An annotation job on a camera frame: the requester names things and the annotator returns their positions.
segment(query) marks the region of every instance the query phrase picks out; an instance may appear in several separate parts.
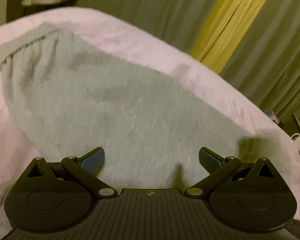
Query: ribbed panel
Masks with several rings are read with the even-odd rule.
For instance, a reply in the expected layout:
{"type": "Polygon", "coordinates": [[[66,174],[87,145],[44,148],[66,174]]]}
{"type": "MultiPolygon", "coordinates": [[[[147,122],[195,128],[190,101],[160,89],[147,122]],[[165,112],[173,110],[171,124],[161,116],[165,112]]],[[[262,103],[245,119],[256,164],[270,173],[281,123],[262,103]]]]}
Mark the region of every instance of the ribbed panel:
{"type": "Polygon", "coordinates": [[[248,240],[272,238],[279,239],[274,233],[255,235],[228,228],[210,214],[203,201],[185,198],[180,195],[178,190],[125,189],[117,198],[101,200],[92,214],[76,227],[45,235],[27,233],[17,229],[6,240],[248,240]]]}

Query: silver screw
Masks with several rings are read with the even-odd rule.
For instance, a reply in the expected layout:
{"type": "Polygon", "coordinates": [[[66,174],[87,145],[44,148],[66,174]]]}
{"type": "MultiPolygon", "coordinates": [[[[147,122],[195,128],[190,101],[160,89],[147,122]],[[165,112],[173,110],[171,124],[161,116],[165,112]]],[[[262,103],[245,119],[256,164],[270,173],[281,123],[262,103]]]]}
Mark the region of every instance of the silver screw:
{"type": "Polygon", "coordinates": [[[114,193],[114,190],[112,188],[102,188],[101,190],[99,190],[99,194],[103,195],[103,196],[110,196],[114,193]]]}
{"type": "Polygon", "coordinates": [[[198,196],[202,194],[202,190],[197,187],[189,188],[187,192],[192,196],[198,196]]]}

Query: gray fabric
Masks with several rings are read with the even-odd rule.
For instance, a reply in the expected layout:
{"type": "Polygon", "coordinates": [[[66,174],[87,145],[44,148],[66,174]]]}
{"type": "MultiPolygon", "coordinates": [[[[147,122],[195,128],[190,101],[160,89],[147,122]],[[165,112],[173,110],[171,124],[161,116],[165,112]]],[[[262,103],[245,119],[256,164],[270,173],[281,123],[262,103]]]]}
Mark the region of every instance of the gray fabric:
{"type": "MultiPolygon", "coordinates": [[[[275,131],[252,138],[171,77],[108,55],[69,30],[45,23],[3,44],[0,70],[11,117],[46,161],[101,146],[106,162],[96,176],[119,192],[185,190],[208,175],[198,160],[203,146],[247,162],[268,157],[292,186],[294,161],[275,131]]],[[[1,237],[10,229],[5,195],[1,237]]]]}
{"type": "Polygon", "coordinates": [[[300,0],[266,0],[220,76],[265,113],[300,120],[300,0]]]}
{"type": "Polygon", "coordinates": [[[217,0],[77,0],[190,53],[217,0]]]}

